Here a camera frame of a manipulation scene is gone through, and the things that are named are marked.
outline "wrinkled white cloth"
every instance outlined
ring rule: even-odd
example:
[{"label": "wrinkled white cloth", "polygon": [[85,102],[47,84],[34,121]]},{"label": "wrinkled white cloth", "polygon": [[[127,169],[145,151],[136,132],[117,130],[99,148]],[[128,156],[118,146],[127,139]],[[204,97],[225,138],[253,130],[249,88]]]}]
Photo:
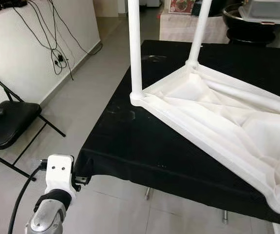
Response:
[{"label": "wrinkled white cloth", "polygon": [[144,90],[142,106],[264,194],[280,213],[280,97],[201,66]]}]

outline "black folding chair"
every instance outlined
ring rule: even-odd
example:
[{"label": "black folding chair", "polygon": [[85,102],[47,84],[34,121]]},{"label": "black folding chair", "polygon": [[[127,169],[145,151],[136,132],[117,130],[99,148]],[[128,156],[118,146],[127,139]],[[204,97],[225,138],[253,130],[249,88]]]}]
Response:
[{"label": "black folding chair", "polygon": [[65,137],[66,135],[40,114],[41,107],[39,104],[24,102],[18,95],[13,93],[1,81],[0,86],[4,89],[9,98],[8,101],[3,101],[2,103],[0,103],[0,150],[6,149],[13,145],[37,117],[45,122],[41,129],[36,133],[34,138],[28,143],[25,149],[20,153],[20,155],[12,164],[0,157],[1,163],[12,168],[21,175],[29,177],[26,172],[17,168],[15,164],[22,157],[28,147],[33,143],[40,132],[44,129],[44,127],[48,124],[63,137]]}]

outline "gray floor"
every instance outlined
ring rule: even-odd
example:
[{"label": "gray floor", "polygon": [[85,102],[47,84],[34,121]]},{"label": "gray floor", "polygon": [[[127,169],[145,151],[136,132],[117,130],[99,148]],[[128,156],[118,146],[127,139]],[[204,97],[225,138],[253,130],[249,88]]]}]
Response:
[{"label": "gray floor", "polygon": [[[158,9],[142,14],[142,39],[158,39]],[[67,137],[62,138],[46,127],[17,163],[31,172],[41,158],[61,153],[78,155],[80,147],[102,113],[125,71],[129,59],[128,22],[121,23],[106,37],[104,47],[88,60],[50,101],[45,116],[56,123]],[[13,161],[15,155],[40,126],[37,121],[3,157]],[[28,187],[19,207],[16,234],[32,214],[38,197],[45,189],[44,172]],[[0,234],[6,233],[15,199],[25,178],[0,164]],[[228,226],[221,222],[221,211],[197,202],[157,190],[149,201],[146,188],[110,176],[94,176],[83,187],[77,201],[69,208],[64,222],[65,234],[267,234],[269,223],[230,213]]]}]

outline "framed picture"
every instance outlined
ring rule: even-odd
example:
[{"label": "framed picture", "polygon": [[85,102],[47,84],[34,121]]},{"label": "framed picture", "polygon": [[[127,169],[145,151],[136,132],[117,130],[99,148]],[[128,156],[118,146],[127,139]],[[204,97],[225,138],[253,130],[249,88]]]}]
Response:
[{"label": "framed picture", "polygon": [[191,14],[195,0],[170,0],[169,13]]}]

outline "black tablecloth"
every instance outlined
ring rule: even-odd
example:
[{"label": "black tablecloth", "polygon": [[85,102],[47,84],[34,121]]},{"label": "black tablecloth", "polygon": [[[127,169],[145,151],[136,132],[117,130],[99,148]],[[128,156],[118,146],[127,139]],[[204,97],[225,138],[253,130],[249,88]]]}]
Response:
[{"label": "black tablecloth", "polygon": [[[191,44],[142,44],[143,87],[184,65]],[[200,64],[280,96],[280,49],[205,44]],[[264,196],[141,107],[130,104],[130,69],[84,143],[78,175],[110,175],[216,208],[280,223]]]}]

